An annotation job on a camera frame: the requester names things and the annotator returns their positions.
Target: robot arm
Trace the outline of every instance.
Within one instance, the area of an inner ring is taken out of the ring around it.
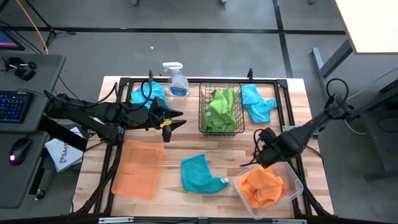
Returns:
[[[162,129],[164,142],[169,142],[172,131],[185,124],[185,120],[171,118],[183,115],[165,105],[164,100],[155,97],[148,109],[137,103],[103,102],[90,103],[76,100],[66,94],[50,96],[45,114],[55,119],[70,119],[86,128],[94,130],[101,140],[114,142],[119,127],[128,129]]]
[[[342,97],[331,96],[322,113],[304,125],[276,136],[271,128],[260,132],[260,140],[265,143],[261,151],[254,152],[254,159],[263,167],[269,167],[279,161],[287,161],[302,153],[311,135],[334,119],[347,118],[354,108]]]

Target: black wire basket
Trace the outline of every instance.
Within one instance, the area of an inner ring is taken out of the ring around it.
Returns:
[[[215,90],[224,91],[226,88],[233,88],[236,94],[236,102],[233,105],[232,113],[236,118],[236,129],[233,132],[209,132],[205,127],[205,108],[212,101],[211,93]],[[199,85],[199,131],[205,136],[235,136],[244,132],[242,86],[239,83],[201,83]]]

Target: spray bottle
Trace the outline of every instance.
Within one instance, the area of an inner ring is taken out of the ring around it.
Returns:
[[[172,76],[169,78],[169,90],[173,96],[187,96],[189,92],[188,80],[185,75],[182,74],[180,69],[182,64],[179,62],[165,62],[163,67],[167,70],[172,71]]]

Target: microfiber cloth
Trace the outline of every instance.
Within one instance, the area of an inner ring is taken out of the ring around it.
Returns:
[[[255,85],[244,85],[242,87],[243,107],[253,123],[268,123],[271,121],[270,110],[277,106],[274,99],[264,100],[257,92]]]
[[[262,166],[240,177],[237,185],[251,208],[273,205],[287,188],[284,180],[276,176],[271,167]]]
[[[233,106],[236,93],[233,88],[226,88],[223,92],[215,90],[211,93],[213,101],[206,106],[204,124],[208,132],[233,132],[236,130],[236,118]]]
[[[150,94],[150,99],[154,99],[155,96],[158,96],[159,98],[163,99],[165,104],[166,104],[166,106],[168,108],[170,108],[170,104],[166,100],[166,95],[164,94],[164,89],[163,89],[162,85],[157,83],[157,82],[153,82],[153,81],[150,84],[152,85],[152,93]],[[144,94],[146,96],[149,95],[149,85],[148,84],[144,85]],[[132,99],[133,103],[143,103],[143,102],[145,102],[146,99],[141,93],[141,87],[138,88],[136,91],[131,92],[131,99]],[[150,108],[151,104],[152,104],[152,102],[148,101],[145,104],[145,106],[147,108]]]
[[[211,177],[204,154],[181,162],[181,180],[186,191],[204,194],[217,193],[228,185],[228,179]]]

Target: teal cloth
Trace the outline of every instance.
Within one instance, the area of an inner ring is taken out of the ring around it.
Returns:
[[[214,194],[228,186],[220,177],[212,177],[206,156],[200,154],[181,162],[181,180],[184,190]]]
[[[257,92],[256,85],[244,85],[242,87],[243,107],[253,123],[268,123],[271,121],[270,110],[278,104],[274,99],[264,100]]]
[[[233,88],[226,88],[223,92],[215,90],[211,93],[213,101],[205,107],[204,124],[206,132],[234,132],[236,118],[233,106],[236,93]]]
[[[154,99],[155,96],[158,96],[159,98],[163,99],[165,104],[166,104],[166,106],[168,108],[170,108],[170,104],[166,100],[166,95],[164,94],[164,89],[163,89],[162,85],[157,83],[157,82],[153,82],[153,81],[150,84],[152,85],[152,93],[150,94],[150,99]],[[144,94],[146,96],[149,95],[149,85],[148,84],[144,85]],[[146,99],[141,93],[141,87],[138,88],[136,91],[131,92],[131,100],[132,100],[133,103],[143,103],[143,102],[145,102]],[[145,104],[145,106],[147,108],[150,108],[151,104],[152,104],[152,102],[148,101]]]

